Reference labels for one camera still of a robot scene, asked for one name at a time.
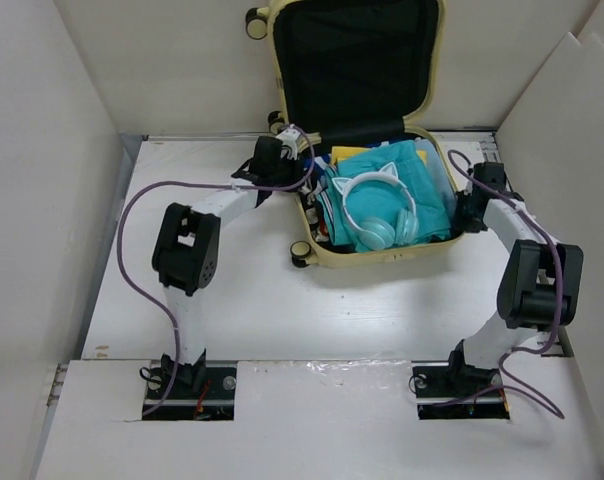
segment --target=suitcase wheel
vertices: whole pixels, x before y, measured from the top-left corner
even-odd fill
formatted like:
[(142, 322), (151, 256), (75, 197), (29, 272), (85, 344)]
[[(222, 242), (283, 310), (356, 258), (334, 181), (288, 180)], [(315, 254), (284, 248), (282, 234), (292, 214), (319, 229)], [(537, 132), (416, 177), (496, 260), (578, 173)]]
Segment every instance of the suitcase wheel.
[(313, 250), (308, 242), (295, 242), (291, 245), (291, 263), (297, 268), (306, 268), (309, 264), (306, 259), (311, 256)]
[(277, 135), (282, 131), (284, 127), (284, 118), (282, 118), (282, 112), (273, 111), (269, 113), (269, 116), (266, 118), (269, 123), (269, 132), (272, 135)]
[(257, 8), (246, 12), (244, 17), (246, 34), (253, 40), (262, 40), (266, 37), (266, 17), (260, 15)]

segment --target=teal headphones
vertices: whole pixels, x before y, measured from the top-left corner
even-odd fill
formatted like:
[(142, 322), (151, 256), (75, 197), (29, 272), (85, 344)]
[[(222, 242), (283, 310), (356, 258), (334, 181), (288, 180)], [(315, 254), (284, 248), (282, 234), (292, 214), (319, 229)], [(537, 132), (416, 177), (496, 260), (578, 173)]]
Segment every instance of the teal headphones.
[[(349, 193), (357, 185), (370, 181), (384, 182), (393, 187), (399, 187), (400, 194), (406, 199), (409, 209), (402, 209), (398, 212), (395, 228), (378, 217), (367, 217), (358, 225), (349, 213), (346, 206)], [(379, 172), (365, 172), (354, 178), (335, 177), (333, 178), (333, 185), (342, 195), (342, 211), (347, 223), (365, 247), (379, 251), (393, 245), (409, 245), (415, 240), (419, 228), (415, 200), (406, 185), (398, 178), (395, 163), (385, 165)]]

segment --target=white tabletop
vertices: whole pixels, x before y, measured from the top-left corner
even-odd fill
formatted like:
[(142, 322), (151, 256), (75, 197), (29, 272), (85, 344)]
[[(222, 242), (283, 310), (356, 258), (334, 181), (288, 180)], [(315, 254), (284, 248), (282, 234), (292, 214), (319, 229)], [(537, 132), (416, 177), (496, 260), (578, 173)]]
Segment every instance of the white tabletop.
[(604, 480), (571, 358), (509, 360), (564, 421), (509, 393), (511, 420), (418, 420), (392, 360), (240, 362), (233, 421), (143, 422), (144, 365), (71, 363), (38, 480)]
[[(483, 161), (477, 142), (442, 146)], [(252, 148), (252, 141), (146, 143), (130, 192), (163, 179), (224, 181)], [(160, 297), (150, 258), (163, 211), (203, 195), (166, 188), (131, 215), (126, 263)], [(128, 289), (111, 258), (84, 349), (84, 358), (105, 360), (70, 365), (38, 480), (604, 478), (574, 359), (509, 360), (558, 403), (564, 421), (514, 394), (507, 394), (509, 421), (419, 421), (410, 363), (380, 361), (445, 359), (494, 312), (507, 258), (495, 235), (467, 235), (436, 256), (347, 270), (294, 268), (288, 247), (301, 238), (285, 196), (225, 228), (216, 278), (203, 292), (209, 358), (375, 360), (241, 362), (234, 421), (141, 422), (145, 384), (137, 372), (148, 360), (109, 360), (173, 353), (171, 330)]]
[[(479, 142), (460, 134), (443, 138), (444, 151), (457, 148), (473, 162), (484, 161)], [(251, 156), (254, 143), (145, 142), (127, 200), (159, 180), (224, 182)], [(161, 188), (129, 217), (126, 265), (159, 298), (151, 254), (164, 210), (209, 193)], [(466, 235), (444, 254), (341, 270), (293, 267), (289, 246), (303, 238), (302, 219), (285, 194), (222, 231), (218, 270), (202, 291), (209, 359), (445, 359), (495, 311), (507, 253), (491, 232)], [(113, 249), (83, 358), (156, 359), (173, 351), (168, 319), (124, 283)]]

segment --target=yellow suitcase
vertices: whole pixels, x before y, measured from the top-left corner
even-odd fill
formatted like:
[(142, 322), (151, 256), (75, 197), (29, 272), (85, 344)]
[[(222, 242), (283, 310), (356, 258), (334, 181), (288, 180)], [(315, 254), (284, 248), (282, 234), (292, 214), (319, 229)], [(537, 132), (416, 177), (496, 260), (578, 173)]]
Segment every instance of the yellow suitcase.
[[(266, 38), (282, 110), (269, 129), (294, 123), (309, 133), (317, 153), (333, 146), (435, 138), (414, 119), (433, 96), (444, 0), (272, 0), (246, 14), (246, 32)], [(456, 187), (448, 169), (449, 181)], [(367, 253), (336, 253), (314, 241), (299, 196), (306, 240), (291, 247), (297, 266), (342, 268), (438, 253), (445, 242)]]

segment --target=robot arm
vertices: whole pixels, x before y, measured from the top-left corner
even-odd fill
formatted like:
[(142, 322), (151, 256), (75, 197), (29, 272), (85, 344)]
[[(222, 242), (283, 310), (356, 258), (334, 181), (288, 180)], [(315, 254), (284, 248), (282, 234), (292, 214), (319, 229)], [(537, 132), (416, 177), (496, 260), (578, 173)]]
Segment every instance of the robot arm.
[[(474, 178), (506, 194), (504, 166), (476, 165)], [(519, 210), (528, 213), (517, 194), (509, 193)], [(554, 279), (555, 270), (548, 245), (503, 200), (493, 199), (473, 187), (459, 194), (456, 220), (468, 231), (493, 230), (510, 253), (497, 296), (497, 312), (473, 336), (462, 340), (451, 352), (448, 380), (458, 390), (486, 387), (498, 373), (500, 358), (540, 331), (550, 328), (556, 305), (555, 287), (539, 281), (540, 272)], [(582, 250), (551, 237), (562, 261), (564, 292), (560, 325), (575, 316), (582, 271)]]
[[(275, 138), (259, 137), (253, 157), (231, 176), (234, 188), (216, 191), (192, 205), (173, 203), (166, 209), (152, 266), (165, 287), (167, 306), (182, 338), (176, 377), (182, 390), (199, 392), (205, 381), (206, 344), (199, 290), (215, 275), (220, 231), (259, 207), (272, 193), (252, 187), (288, 186), (302, 176), (297, 162), (298, 136), (294, 129), (286, 129)], [(173, 362), (163, 355), (163, 376), (170, 375)]]

